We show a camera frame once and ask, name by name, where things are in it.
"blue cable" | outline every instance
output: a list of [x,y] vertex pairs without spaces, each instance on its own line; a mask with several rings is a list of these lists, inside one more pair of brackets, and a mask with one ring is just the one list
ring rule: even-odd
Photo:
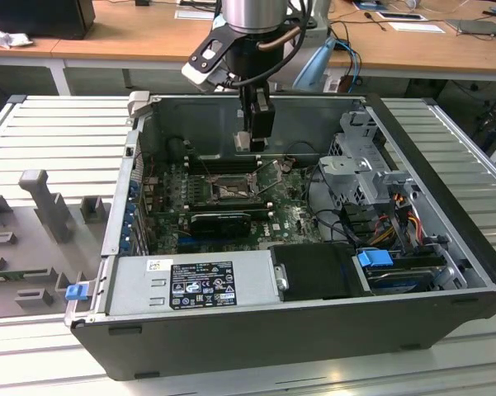
[[348,51],[348,53],[352,56],[352,62],[354,63],[354,76],[352,78],[352,83],[351,83],[351,86],[350,88],[348,88],[348,92],[352,92],[352,89],[354,88],[354,84],[356,83],[356,80],[357,80],[357,73],[358,73],[358,65],[357,65],[357,56],[356,56],[356,52],[354,52],[354,50],[352,48],[350,48],[348,45],[346,45],[345,43],[343,43],[342,41],[340,40],[336,40],[336,42],[341,45],[345,50]]

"wooden desk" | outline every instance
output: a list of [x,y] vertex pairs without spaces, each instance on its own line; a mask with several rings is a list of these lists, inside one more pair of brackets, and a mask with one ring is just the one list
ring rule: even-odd
[[[443,2],[440,0],[422,0],[422,4],[432,10],[450,11],[458,2]],[[472,0],[456,12],[440,14],[418,9],[427,19],[470,19],[483,17],[482,11],[496,3]],[[363,12],[353,12],[356,8],[347,2],[337,1],[337,11],[330,17],[342,21],[369,21]],[[377,21],[383,21],[372,13]],[[486,21],[495,21],[492,17]],[[388,23],[382,23],[387,31],[375,23],[347,24],[352,48],[359,52],[363,61],[363,73],[374,73],[374,70],[389,70],[391,77],[405,77],[403,72],[424,72],[440,75],[450,73],[482,74],[496,78],[496,38],[487,41],[487,37],[479,40],[472,35],[456,35],[455,30],[445,22],[433,22],[446,33],[421,33],[412,31],[395,31]],[[345,30],[341,23],[333,25],[336,33],[345,38]],[[334,55],[331,60],[333,67],[347,67],[347,59]]]
[[35,45],[13,47],[10,50],[0,47],[0,56],[12,58],[51,58],[51,50],[59,42],[58,39],[36,39]]
[[[208,34],[210,21],[174,19],[175,0],[135,7],[134,2],[95,0],[96,20],[85,40],[36,39],[25,49],[0,49],[0,64],[48,67],[59,94],[70,95],[65,68],[143,68],[179,70],[191,52]],[[334,1],[332,19],[369,21],[352,4]],[[422,0],[425,7],[450,11],[460,0]],[[456,12],[440,14],[418,9],[428,19],[482,16],[491,2],[471,0]],[[373,13],[376,20],[380,18]],[[496,39],[478,40],[456,36],[445,22],[436,22],[446,34],[395,31],[389,24],[382,31],[375,23],[347,24],[352,47],[362,58],[361,75],[400,78],[441,78],[496,81]],[[334,24],[345,37],[341,24]],[[334,53],[329,67],[340,73],[349,65],[344,53]]]
[[210,21],[175,19],[172,5],[94,1],[96,20],[85,40],[61,40],[52,50],[65,59],[119,59],[185,63],[209,34]]

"laptop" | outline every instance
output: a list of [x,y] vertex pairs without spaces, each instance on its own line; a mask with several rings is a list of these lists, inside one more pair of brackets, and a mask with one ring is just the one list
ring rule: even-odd
[[446,22],[459,33],[467,35],[496,35],[495,22],[470,21],[466,19],[446,19]]

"sticker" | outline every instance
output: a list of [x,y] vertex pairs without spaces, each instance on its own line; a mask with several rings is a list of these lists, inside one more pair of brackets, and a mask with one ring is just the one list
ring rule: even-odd
[[172,258],[164,258],[163,260],[147,260],[147,271],[168,271],[174,262]]
[[232,262],[172,264],[172,260],[149,260],[165,261],[169,262],[171,270],[169,303],[172,309],[225,307],[237,304]]

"floor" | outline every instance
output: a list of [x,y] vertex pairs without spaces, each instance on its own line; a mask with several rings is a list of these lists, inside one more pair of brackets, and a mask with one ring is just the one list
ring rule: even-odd
[[[127,95],[133,90],[145,89],[154,93],[187,93],[196,89],[179,71],[132,70],[133,89],[125,88],[122,72],[118,69],[71,68],[66,70],[76,95]],[[479,90],[470,91],[472,82],[449,82],[437,99],[438,104],[468,134],[478,123],[476,116],[484,109],[485,101],[496,97],[496,82],[477,82]],[[408,80],[403,78],[363,78],[355,93],[375,92],[382,97],[402,97]],[[56,95],[52,77],[47,68],[0,66],[0,109],[12,94]],[[480,144],[484,136],[475,136]]]

